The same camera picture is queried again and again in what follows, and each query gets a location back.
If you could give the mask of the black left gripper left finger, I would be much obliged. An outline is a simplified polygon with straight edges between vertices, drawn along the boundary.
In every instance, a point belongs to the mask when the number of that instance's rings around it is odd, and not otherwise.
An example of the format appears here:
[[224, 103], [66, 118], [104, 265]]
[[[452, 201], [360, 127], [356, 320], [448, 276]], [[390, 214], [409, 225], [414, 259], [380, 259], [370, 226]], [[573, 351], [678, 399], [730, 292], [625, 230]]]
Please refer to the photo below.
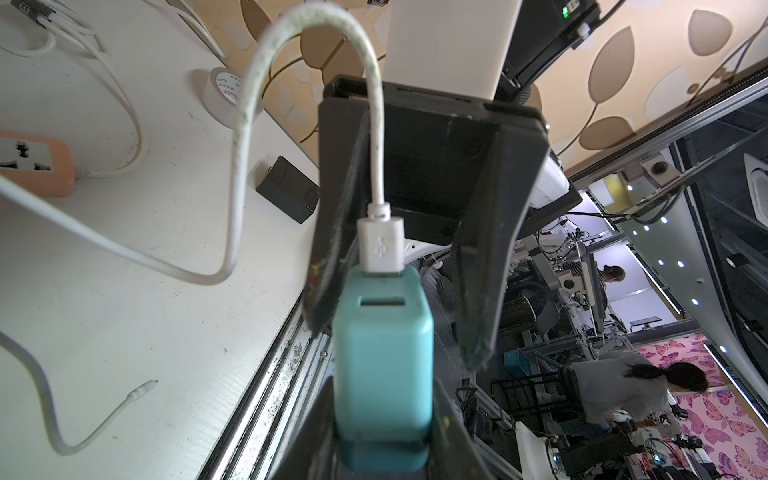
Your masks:
[[332, 479], [336, 455], [334, 420], [333, 380], [327, 378], [270, 479]]

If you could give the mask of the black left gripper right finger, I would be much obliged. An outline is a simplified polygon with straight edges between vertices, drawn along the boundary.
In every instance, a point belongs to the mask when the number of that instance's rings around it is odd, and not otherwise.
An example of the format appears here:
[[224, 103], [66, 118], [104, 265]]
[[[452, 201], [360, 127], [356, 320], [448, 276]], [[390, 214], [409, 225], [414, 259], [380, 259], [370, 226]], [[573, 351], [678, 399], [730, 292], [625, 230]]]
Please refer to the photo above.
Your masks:
[[433, 381], [428, 478], [493, 479], [439, 380]]

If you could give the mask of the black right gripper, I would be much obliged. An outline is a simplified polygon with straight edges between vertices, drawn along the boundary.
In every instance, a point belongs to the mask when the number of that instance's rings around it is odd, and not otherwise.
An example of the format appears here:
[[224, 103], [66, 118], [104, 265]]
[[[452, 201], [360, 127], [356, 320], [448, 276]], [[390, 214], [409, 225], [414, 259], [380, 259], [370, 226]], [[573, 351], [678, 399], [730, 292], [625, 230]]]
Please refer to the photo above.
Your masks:
[[[386, 198], [407, 238], [454, 238], [457, 341], [478, 371], [493, 354], [513, 243], [548, 157], [544, 119], [531, 107], [393, 83], [384, 100]], [[314, 335], [329, 330], [355, 263], [369, 147], [366, 83], [340, 75], [319, 108], [320, 201], [303, 296]]]

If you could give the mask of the teal usb charger adapter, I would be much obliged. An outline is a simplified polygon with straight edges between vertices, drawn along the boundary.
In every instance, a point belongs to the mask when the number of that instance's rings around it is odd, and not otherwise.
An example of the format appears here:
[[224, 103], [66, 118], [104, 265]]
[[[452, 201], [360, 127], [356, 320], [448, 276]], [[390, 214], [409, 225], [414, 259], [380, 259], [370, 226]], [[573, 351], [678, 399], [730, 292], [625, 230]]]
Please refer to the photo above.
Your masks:
[[409, 473], [429, 456], [434, 320], [418, 271], [353, 267], [332, 320], [334, 423], [345, 466]]

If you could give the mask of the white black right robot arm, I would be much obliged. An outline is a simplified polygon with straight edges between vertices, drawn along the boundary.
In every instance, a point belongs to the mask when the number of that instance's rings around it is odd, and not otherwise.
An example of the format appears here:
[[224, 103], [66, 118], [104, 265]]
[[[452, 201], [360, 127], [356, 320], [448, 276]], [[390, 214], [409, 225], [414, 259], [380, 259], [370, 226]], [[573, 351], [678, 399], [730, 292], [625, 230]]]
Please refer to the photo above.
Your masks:
[[[533, 170], [543, 166], [545, 127], [562, 140], [586, 106], [587, 76], [571, 53], [580, 24], [595, 28], [598, 6], [584, 2], [575, 20], [556, 17], [554, 1], [526, 1], [498, 75], [493, 100], [453, 93], [448, 82], [479, 75], [460, 57], [472, 28], [451, 27], [432, 7], [406, 49], [426, 82], [385, 82], [385, 187], [410, 240], [447, 246], [458, 292], [465, 363], [482, 365], [499, 325], [505, 263], [519, 237], [572, 206], [573, 187], [541, 207], [524, 207]], [[300, 50], [322, 72], [319, 105], [319, 223], [303, 301], [313, 333], [326, 330], [362, 248], [358, 218], [370, 198], [369, 113], [363, 65], [340, 32], [304, 30]]]

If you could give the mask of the black block on table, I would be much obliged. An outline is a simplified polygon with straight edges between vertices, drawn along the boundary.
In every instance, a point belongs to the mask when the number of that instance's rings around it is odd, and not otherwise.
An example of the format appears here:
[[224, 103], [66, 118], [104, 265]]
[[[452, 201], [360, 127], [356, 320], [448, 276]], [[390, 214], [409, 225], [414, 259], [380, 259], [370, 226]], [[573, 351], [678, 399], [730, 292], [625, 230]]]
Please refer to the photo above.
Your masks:
[[320, 188], [285, 157], [279, 156], [256, 191], [299, 224], [316, 210]]

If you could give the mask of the person in grey shirt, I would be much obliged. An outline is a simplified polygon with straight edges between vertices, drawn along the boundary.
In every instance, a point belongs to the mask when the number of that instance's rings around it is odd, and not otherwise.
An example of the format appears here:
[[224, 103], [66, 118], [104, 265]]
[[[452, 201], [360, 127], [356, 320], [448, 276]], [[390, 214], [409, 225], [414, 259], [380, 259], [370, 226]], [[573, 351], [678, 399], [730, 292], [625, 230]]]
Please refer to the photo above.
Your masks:
[[704, 393], [710, 387], [706, 373], [692, 363], [659, 367], [634, 352], [573, 363], [565, 371], [575, 382], [584, 419], [591, 424], [608, 421], [617, 410], [641, 421], [669, 406], [671, 389]]

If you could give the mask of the white tape roll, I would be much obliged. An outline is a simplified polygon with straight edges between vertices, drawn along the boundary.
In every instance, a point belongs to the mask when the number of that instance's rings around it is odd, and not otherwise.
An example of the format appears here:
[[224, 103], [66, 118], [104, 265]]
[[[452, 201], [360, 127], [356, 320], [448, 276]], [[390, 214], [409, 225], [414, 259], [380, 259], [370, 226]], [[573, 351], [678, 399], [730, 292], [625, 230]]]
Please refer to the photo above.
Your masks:
[[243, 79], [224, 67], [209, 72], [208, 79], [200, 94], [206, 111], [220, 124], [233, 130], [237, 125], [238, 103], [242, 93]]

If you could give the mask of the pink power strip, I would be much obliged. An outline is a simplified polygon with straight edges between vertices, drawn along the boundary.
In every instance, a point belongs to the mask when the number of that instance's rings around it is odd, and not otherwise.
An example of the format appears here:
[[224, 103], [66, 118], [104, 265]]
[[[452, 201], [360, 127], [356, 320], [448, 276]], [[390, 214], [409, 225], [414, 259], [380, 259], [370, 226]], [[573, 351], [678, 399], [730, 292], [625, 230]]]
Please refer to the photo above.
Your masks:
[[71, 151], [53, 138], [2, 131], [1, 175], [44, 198], [64, 198], [75, 189]]

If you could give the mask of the aluminium frame rail front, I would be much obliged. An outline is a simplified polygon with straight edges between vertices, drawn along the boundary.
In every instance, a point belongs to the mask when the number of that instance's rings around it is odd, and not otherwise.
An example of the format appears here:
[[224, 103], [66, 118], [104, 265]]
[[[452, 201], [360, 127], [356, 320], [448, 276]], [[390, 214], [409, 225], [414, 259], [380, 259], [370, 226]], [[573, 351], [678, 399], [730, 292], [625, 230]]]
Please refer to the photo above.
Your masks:
[[331, 338], [312, 334], [298, 299], [198, 477], [269, 479], [332, 372], [332, 360]]

